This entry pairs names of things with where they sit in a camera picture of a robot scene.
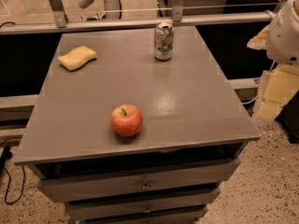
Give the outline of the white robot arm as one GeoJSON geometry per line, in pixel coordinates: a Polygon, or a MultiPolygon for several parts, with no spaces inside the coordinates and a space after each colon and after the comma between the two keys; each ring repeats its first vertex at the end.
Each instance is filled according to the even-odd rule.
{"type": "Polygon", "coordinates": [[[266,54],[277,63],[299,64],[299,0],[288,0],[271,20],[266,54]]]}

